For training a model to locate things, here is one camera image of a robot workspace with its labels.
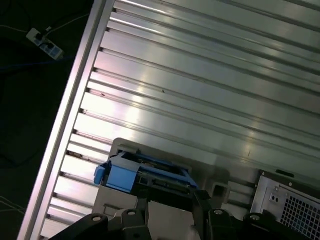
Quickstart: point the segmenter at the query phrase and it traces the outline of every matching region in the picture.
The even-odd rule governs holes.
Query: metal mesh panel
[[[288,196],[280,222],[312,240],[320,240],[320,209],[302,198]]]

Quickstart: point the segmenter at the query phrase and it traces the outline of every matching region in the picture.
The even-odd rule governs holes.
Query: metal plate
[[[238,179],[250,176],[241,165],[319,186],[315,4],[96,1],[19,239],[49,236],[91,209],[94,168],[116,138],[223,166]],[[231,194],[249,201],[245,190]]]

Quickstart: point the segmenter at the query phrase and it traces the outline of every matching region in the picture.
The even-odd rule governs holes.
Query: electrical cable
[[[0,196],[0,199],[4,199],[4,200],[6,200],[7,202],[9,202],[10,204],[16,205],[16,207],[23,209],[22,206],[14,203],[14,202],[12,202],[12,201],[10,201],[9,199],[5,198],[4,196]]]
[[[91,0],[84,0],[83,1],[83,5],[79,10],[74,11],[74,12],[68,14],[68,15],[65,15],[63,17],[58,18],[52,24],[50,24],[50,26],[53,29],[55,29],[56,26],[59,25],[60,22],[65,21],[66,19],[69,19],[69,18],[73,17],[74,15],[79,15],[79,14],[82,14],[83,12],[87,12],[87,9],[90,9],[90,7],[91,7],[90,2],[92,2],[92,1]]]
[[[12,27],[12,26],[7,26],[7,25],[0,25],[0,28],[8,28],[8,29],[12,29],[12,30],[22,32],[22,33],[28,32],[27,30],[22,30],[22,29],[18,29],[18,28]]]
[[[25,6],[19,2],[19,0],[16,1],[16,4],[22,9],[22,11],[24,12],[24,14],[26,15],[28,22],[27,22],[27,29],[26,29],[26,33],[30,31],[31,29],[31,17],[28,13],[28,11],[26,10]]]
[[[75,19],[72,19],[71,21],[66,22],[65,24],[63,24],[63,25],[61,25],[61,26],[58,26],[58,27],[56,27],[56,28],[53,28],[53,29],[49,30],[49,32],[48,32],[47,34],[45,34],[45,36],[48,36],[48,35],[51,34],[52,32],[57,31],[57,30],[65,27],[66,25],[71,24],[72,22],[74,22],[74,21],[76,21],[76,20],[78,20],[78,19],[84,18],[84,17],[86,17],[86,16],[88,16],[88,15],[89,15],[89,13],[86,13],[86,14],[84,14],[84,15],[82,15],[82,16],[79,16],[79,17],[77,17],[77,18],[75,18]]]
[[[45,64],[54,64],[54,63],[59,63],[59,62],[71,60],[71,59],[74,59],[74,58],[75,58],[74,56],[65,56],[64,58],[61,58],[61,59],[58,59],[58,60],[12,64],[12,65],[8,65],[8,66],[0,67],[0,73],[1,73],[1,70],[7,70],[7,69],[10,69],[10,68],[26,67],[26,66],[34,66],[34,65],[45,65]]]
[[[4,9],[3,12],[0,12],[0,17],[6,15],[6,13],[9,12],[11,5],[12,5],[12,0],[9,0],[8,6]]]
[[[6,160],[7,162],[9,162],[11,164],[11,167],[2,167],[1,169],[12,169],[12,168],[21,167],[22,165],[25,165],[28,162],[30,162],[40,152],[41,152],[40,149],[35,151],[31,156],[29,156],[27,159],[23,160],[21,163],[16,163],[14,160],[6,157],[3,154],[0,154],[0,159],[4,159],[4,160]]]
[[[24,214],[25,214],[25,212],[23,212],[23,211],[22,211],[22,210],[20,210],[19,208],[16,208],[16,207],[14,207],[14,206],[12,206],[12,205],[10,205],[10,204],[8,204],[8,203],[4,202],[4,201],[0,201],[0,203],[2,203],[2,204],[4,204],[4,205],[6,205],[6,206],[8,206],[8,207],[10,207],[10,208],[12,208],[12,209],[14,209],[14,210],[18,211],[18,212],[19,212],[19,213],[21,213],[22,215],[24,215]]]

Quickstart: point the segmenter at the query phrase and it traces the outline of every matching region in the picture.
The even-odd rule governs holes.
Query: bolt
[[[101,220],[101,217],[99,217],[99,216],[95,216],[92,218],[92,221],[95,221],[95,222],[100,221],[100,220]]]
[[[259,217],[258,215],[251,215],[250,218],[251,218],[252,220],[255,220],[255,221],[257,221],[257,220],[260,219],[260,217]]]
[[[221,215],[221,214],[223,214],[224,212],[221,211],[221,210],[219,210],[219,209],[217,209],[217,210],[214,210],[214,213],[217,214],[217,215]]]

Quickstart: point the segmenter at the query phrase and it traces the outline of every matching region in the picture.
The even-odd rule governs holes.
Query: power plug
[[[42,51],[48,54],[54,60],[61,59],[64,56],[64,51],[57,45],[55,45],[52,41],[50,41],[46,36],[42,35],[34,27],[26,34],[25,36],[31,42],[33,42],[36,46],[38,46]]]

